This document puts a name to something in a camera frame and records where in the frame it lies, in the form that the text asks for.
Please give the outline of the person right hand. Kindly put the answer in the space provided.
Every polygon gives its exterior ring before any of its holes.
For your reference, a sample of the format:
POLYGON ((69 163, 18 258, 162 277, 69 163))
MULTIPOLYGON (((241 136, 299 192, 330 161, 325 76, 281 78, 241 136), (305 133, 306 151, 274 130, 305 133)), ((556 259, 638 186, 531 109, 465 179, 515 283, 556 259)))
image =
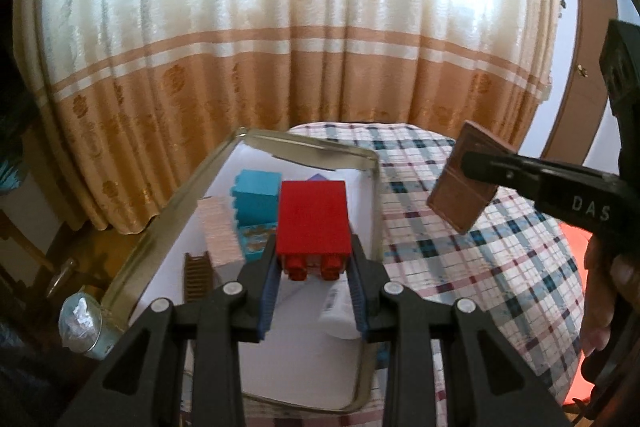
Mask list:
POLYGON ((611 263, 606 262, 603 244, 593 235, 584 268, 587 283, 580 347, 589 357, 593 351, 602 351, 610 341, 617 296, 624 297, 634 311, 639 311, 639 260, 618 255, 611 263))

